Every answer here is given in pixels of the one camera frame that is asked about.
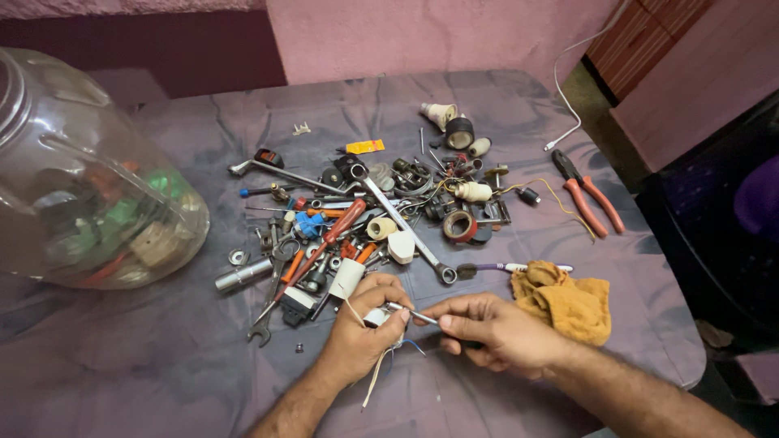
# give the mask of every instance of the clear plastic jar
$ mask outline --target clear plastic jar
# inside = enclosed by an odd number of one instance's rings
[[[203,198],[89,76],[0,48],[0,270],[137,288],[186,264]]]

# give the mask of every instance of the white wire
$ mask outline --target white wire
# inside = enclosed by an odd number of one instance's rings
[[[570,135],[571,132],[576,131],[579,127],[582,126],[582,119],[579,117],[579,115],[576,113],[576,111],[573,110],[571,107],[571,104],[568,102],[568,99],[566,98],[566,95],[562,93],[562,90],[560,89],[560,82],[557,80],[557,62],[560,60],[560,58],[569,50],[576,48],[590,40],[594,40],[597,37],[600,37],[602,34],[608,32],[614,25],[617,23],[617,20],[619,17],[622,16],[622,13],[625,12],[625,9],[627,9],[628,5],[630,4],[632,0],[625,0],[622,2],[622,5],[619,6],[619,9],[617,10],[617,13],[612,18],[612,21],[609,21],[606,27],[603,28],[600,32],[593,35],[592,37],[587,38],[586,40],[581,40],[578,43],[574,44],[573,46],[567,48],[566,50],[562,51],[560,55],[557,55],[557,58],[555,58],[555,66],[553,68],[553,72],[555,75],[555,85],[557,86],[557,92],[560,93],[560,96],[562,97],[562,100],[566,102],[566,106],[568,107],[568,111],[571,111],[571,114],[573,114],[573,117],[576,118],[576,126],[572,127],[568,132],[565,134],[562,134],[557,140],[553,140],[544,146],[544,150],[550,150],[551,148],[555,147],[558,141],[566,138],[568,135]]]

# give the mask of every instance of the red-handled pliers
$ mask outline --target red-handled pliers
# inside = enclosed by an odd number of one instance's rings
[[[584,220],[590,224],[598,237],[606,237],[608,235],[608,231],[606,230],[606,227],[604,227],[603,224],[597,219],[597,217],[595,217],[595,215],[592,213],[592,210],[590,210],[590,206],[587,204],[587,201],[584,199],[584,195],[582,195],[582,191],[579,189],[580,185],[587,193],[590,193],[590,196],[597,200],[597,203],[599,203],[601,207],[603,207],[606,215],[614,225],[614,231],[617,231],[617,234],[621,234],[623,231],[625,231],[625,225],[622,224],[622,219],[619,218],[617,210],[614,209],[612,203],[608,202],[608,198],[606,198],[606,196],[601,193],[597,187],[595,187],[595,185],[592,183],[592,178],[589,176],[583,177],[579,171],[577,171],[576,166],[573,165],[571,160],[559,150],[552,152],[552,161],[554,161],[555,166],[558,168],[558,170],[560,170],[560,173],[562,173],[562,177],[566,179],[566,183],[563,185],[563,187],[571,192],[571,196],[573,196],[573,202],[576,203],[576,206],[579,208],[582,216],[584,216]]]

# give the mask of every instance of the cloth rag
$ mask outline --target cloth rag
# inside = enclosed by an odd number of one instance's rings
[[[575,280],[554,263],[534,260],[511,275],[516,305],[561,334],[601,346],[612,333],[608,281]]]

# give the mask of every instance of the table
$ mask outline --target table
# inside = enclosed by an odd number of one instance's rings
[[[244,209],[270,200],[242,200],[238,190],[277,179],[254,171],[239,180],[226,167],[267,147],[283,153],[287,170],[316,177],[337,156],[337,147],[377,139],[386,150],[364,155],[367,163],[411,159],[420,155],[419,128],[425,127],[428,140],[436,132],[418,114],[421,102],[457,103],[477,136],[492,138],[485,168],[508,164],[506,184],[546,178],[573,208],[543,146],[574,121],[525,72],[355,79],[140,106],[132,118],[206,200],[208,239],[179,271],[135,291],[73,291],[0,277],[0,436],[239,435],[317,356],[334,315],[328,309],[316,323],[295,330],[275,313],[270,343],[262,349],[246,343],[268,281],[221,298],[213,279],[230,269],[231,249],[259,250],[250,230],[270,217]],[[312,132],[292,136],[293,125],[303,122]],[[541,259],[574,265],[574,277],[609,280],[613,329],[605,347],[691,387],[706,357],[657,240],[584,131],[557,147],[612,201],[627,228],[623,235],[612,233],[593,245],[538,185],[543,200],[536,208],[505,195],[513,223],[483,247],[450,245],[426,219],[417,226],[420,236],[452,267]],[[424,260],[385,268],[400,275],[418,308],[486,289],[510,297],[509,275],[502,272],[482,272],[444,288]],[[365,411],[360,413],[360,404],[369,379],[339,395],[318,436],[583,436],[600,427],[547,383],[496,375],[443,354],[429,336],[434,333],[434,327],[410,326],[407,337],[422,341],[427,358],[409,346],[398,350],[392,372],[379,378]],[[302,354],[294,352],[298,343]]]

